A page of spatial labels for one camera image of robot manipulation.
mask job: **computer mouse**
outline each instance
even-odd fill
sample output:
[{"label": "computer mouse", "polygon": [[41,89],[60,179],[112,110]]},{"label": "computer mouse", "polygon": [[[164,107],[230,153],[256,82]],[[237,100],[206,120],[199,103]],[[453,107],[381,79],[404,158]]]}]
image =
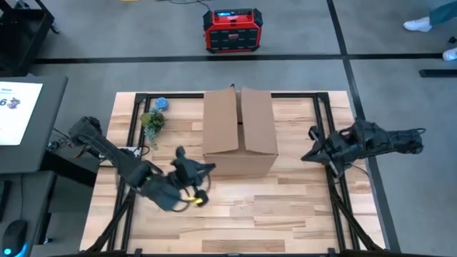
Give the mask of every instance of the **computer mouse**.
[{"label": "computer mouse", "polygon": [[26,243],[27,222],[13,221],[5,230],[2,239],[1,251],[7,257],[17,256]]}]

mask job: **small plant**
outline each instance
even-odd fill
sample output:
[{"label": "small plant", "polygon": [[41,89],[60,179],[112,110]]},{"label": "small plant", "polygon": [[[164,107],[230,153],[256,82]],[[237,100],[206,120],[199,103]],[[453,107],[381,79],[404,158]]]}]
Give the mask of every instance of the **small plant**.
[{"label": "small plant", "polygon": [[151,142],[152,148],[157,150],[156,139],[160,130],[165,126],[165,116],[155,108],[140,117],[141,125],[144,127],[144,136]]}]

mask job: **white shoe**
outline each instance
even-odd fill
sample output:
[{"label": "white shoe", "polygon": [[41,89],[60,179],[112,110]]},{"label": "white shoe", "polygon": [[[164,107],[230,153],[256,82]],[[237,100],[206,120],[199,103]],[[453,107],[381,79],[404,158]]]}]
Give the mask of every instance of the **white shoe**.
[{"label": "white shoe", "polygon": [[407,21],[403,24],[405,29],[409,31],[420,31],[420,32],[428,32],[431,30],[432,26],[430,25],[430,18],[423,17],[421,19]]},{"label": "white shoe", "polygon": [[454,49],[449,49],[443,53],[444,61],[453,61],[457,59],[457,47]]}]

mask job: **blue jeans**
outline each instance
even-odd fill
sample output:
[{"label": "blue jeans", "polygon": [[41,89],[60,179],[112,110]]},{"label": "blue jeans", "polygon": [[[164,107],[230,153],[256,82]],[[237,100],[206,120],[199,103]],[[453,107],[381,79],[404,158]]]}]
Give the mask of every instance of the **blue jeans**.
[{"label": "blue jeans", "polygon": [[457,17],[457,1],[442,5],[430,12],[430,25],[435,26]]}]

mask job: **cardboard box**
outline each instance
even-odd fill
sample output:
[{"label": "cardboard box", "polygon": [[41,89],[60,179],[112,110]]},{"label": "cardboard box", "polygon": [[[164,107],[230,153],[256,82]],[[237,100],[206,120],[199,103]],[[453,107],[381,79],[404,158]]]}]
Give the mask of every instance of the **cardboard box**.
[{"label": "cardboard box", "polygon": [[264,176],[278,156],[269,91],[234,87],[204,94],[203,153],[212,175]]}]

